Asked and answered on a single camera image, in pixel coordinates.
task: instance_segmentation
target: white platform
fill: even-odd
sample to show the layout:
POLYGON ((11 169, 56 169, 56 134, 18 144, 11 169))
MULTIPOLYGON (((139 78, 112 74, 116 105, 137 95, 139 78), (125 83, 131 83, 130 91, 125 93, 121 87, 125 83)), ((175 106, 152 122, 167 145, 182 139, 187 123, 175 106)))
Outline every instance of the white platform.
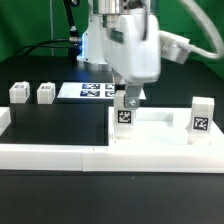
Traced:
POLYGON ((10 123, 11 117, 9 107, 0 107, 0 137, 10 123))
POLYGON ((139 126, 147 123, 144 132, 139 128, 143 133, 139 135, 140 141, 136 137, 116 142, 113 141, 112 111, 110 108, 109 146, 1 144, 0 169, 224 173, 224 137, 214 123, 211 145, 186 144, 185 127, 190 109, 140 109, 139 126), (177 140, 174 130, 180 136, 177 140))

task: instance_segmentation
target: white base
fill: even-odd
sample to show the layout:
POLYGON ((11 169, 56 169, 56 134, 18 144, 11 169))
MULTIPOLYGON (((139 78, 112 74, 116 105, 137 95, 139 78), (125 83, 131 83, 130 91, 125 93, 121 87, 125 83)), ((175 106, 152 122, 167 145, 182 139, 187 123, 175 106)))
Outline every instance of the white base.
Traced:
POLYGON ((11 123, 9 107, 0 107, 0 136, 11 123))
POLYGON ((110 146, 136 144, 148 148, 152 145, 224 144, 224 135, 213 121, 210 133, 191 132, 190 108, 139 108, 134 126, 119 125, 116 132, 113 108, 109 109, 109 116, 110 146))
MULTIPOLYGON (((156 112, 156 108, 145 110, 145 115, 154 114, 154 118, 159 116, 160 119, 165 113, 169 116, 176 113, 173 122, 179 130, 187 125, 187 118, 182 120, 185 118, 183 114, 190 116, 189 109, 163 109, 165 113, 156 112)), ((166 123, 171 117, 163 118, 166 123)), ((165 123, 162 122, 160 128, 168 128, 165 123)), ((162 141, 159 138, 152 141, 140 137, 142 141, 138 142, 136 139, 133 143, 130 140, 131 144, 127 139, 114 142, 111 124, 110 119, 110 145, 105 147, 1 144, 0 169, 224 173, 224 137, 214 123, 212 144, 206 146, 176 144, 175 139, 168 137, 162 141)))

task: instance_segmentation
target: white plastic part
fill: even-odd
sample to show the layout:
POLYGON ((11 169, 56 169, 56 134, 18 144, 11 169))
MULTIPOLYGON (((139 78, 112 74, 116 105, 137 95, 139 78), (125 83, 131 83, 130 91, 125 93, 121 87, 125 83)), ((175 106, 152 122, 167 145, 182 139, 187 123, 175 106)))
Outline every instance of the white plastic part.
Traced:
POLYGON ((191 122, 189 126, 189 144, 211 144, 211 127, 214 113, 214 99, 194 97, 191 122))
POLYGON ((25 103, 29 96, 29 82, 16 82, 9 90, 10 103, 25 103))
POLYGON ((103 56, 104 33, 102 16, 90 15, 88 29, 82 36, 82 53, 77 57, 78 61, 91 64, 107 64, 103 56))
POLYGON ((9 107, 0 107, 0 136, 11 123, 9 107))
MULTIPOLYGON (((140 109, 144 112, 137 119, 142 122, 149 117, 164 124, 173 120, 182 129, 191 115, 190 108, 140 109)), ((109 146, 0 144, 0 169, 224 173, 224 136, 214 122, 211 145, 150 144, 148 138, 140 144, 130 144, 127 139, 114 143, 113 111, 109 108, 109 146)))
POLYGON ((135 128, 136 110, 124 107, 125 91, 118 90, 114 96, 114 137, 130 138, 135 128))
POLYGON ((172 34, 166 31, 160 31, 161 57, 183 64, 190 51, 180 48, 181 44, 188 44, 189 39, 172 34))
POLYGON ((106 37, 105 60, 131 83, 155 82, 160 74, 160 39, 157 18, 154 15, 148 16, 148 35, 143 41, 143 12, 142 10, 131 11, 132 15, 121 15, 117 21, 115 32, 123 36, 123 43, 111 40, 110 33, 109 37, 106 37))
POLYGON ((138 148, 137 145, 163 146, 163 145, 187 145, 188 131, 186 129, 190 121, 190 109, 174 110, 167 108, 139 108, 136 112, 134 126, 130 130, 126 127, 110 127, 110 145, 127 146, 138 148), (185 113, 184 118, 178 115, 185 113))
POLYGON ((52 104, 55 98, 55 83, 42 83, 37 90, 38 104, 52 104))

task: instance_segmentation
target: black cable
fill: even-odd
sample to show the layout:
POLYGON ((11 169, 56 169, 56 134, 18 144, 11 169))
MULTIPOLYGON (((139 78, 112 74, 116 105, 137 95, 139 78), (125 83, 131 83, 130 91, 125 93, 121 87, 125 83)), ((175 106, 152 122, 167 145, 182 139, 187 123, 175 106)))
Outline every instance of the black cable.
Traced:
POLYGON ((54 43, 66 43, 69 42, 69 39, 57 39, 57 40, 47 40, 40 42, 38 44, 33 45, 30 47, 30 49, 24 54, 24 55, 29 55, 33 50, 35 50, 38 46, 45 45, 45 44, 54 44, 54 43))
POLYGON ((147 10, 147 5, 145 0, 141 0, 142 5, 144 7, 145 10, 145 14, 144 14, 144 32, 143 32, 143 37, 142 40, 145 41, 147 39, 147 34, 148 34, 148 10, 147 10))
POLYGON ((15 53, 14 53, 14 56, 17 56, 18 55, 18 53, 20 52, 20 51, 22 51, 22 50, 24 50, 24 49, 26 49, 26 48, 33 48, 33 47, 35 47, 35 49, 36 48, 68 48, 68 47, 66 47, 66 46, 43 46, 43 45, 29 45, 29 46, 25 46, 25 47, 22 47, 22 48, 20 48, 19 50, 17 50, 15 53))
POLYGON ((71 0, 63 0, 63 2, 64 2, 64 7, 65 7, 67 19, 68 19, 68 24, 70 26, 70 35, 72 37, 79 37, 79 32, 76 29, 75 21, 74 21, 72 10, 71 10, 71 0))

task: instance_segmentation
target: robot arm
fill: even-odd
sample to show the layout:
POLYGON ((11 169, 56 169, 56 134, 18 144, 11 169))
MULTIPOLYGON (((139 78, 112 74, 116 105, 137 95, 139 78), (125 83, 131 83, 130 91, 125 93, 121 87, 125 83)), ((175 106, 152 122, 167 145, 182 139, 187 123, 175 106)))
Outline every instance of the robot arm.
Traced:
POLYGON ((208 34, 216 53, 190 45, 187 38, 159 31, 151 11, 156 0, 89 0, 89 27, 78 61, 93 68, 109 65, 120 74, 126 82, 124 105, 128 109, 139 107, 144 83, 158 80, 161 57, 184 63, 190 52, 212 59, 223 56, 223 42, 211 20, 193 0, 179 1, 208 34))

